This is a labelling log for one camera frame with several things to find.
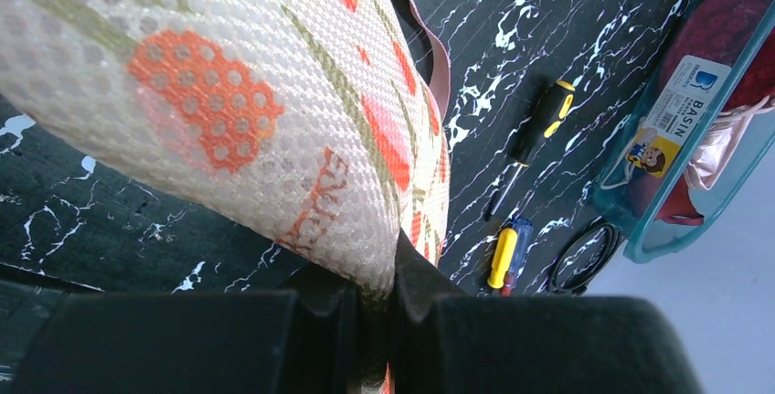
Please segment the floral mesh laundry bag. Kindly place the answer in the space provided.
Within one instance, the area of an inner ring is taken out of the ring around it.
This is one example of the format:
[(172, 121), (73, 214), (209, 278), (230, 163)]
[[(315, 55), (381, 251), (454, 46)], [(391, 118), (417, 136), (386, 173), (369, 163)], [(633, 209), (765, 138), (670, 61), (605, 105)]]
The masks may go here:
[(125, 176), (383, 298), (448, 220), (450, 61), (391, 0), (1, 0), (1, 92)]

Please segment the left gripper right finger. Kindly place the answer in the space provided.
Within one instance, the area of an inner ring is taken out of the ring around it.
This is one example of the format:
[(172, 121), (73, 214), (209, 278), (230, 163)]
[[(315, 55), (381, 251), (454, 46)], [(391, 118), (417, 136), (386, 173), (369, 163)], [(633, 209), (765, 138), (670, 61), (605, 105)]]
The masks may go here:
[(672, 326), (629, 297), (474, 297), (398, 237), (395, 393), (698, 393)]

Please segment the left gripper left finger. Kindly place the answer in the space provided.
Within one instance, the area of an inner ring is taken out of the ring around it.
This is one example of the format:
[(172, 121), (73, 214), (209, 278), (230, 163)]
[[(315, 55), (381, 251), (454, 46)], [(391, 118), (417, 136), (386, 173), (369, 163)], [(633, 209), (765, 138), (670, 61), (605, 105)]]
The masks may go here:
[(357, 393), (356, 289), (307, 264), (244, 293), (70, 296), (15, 393)]

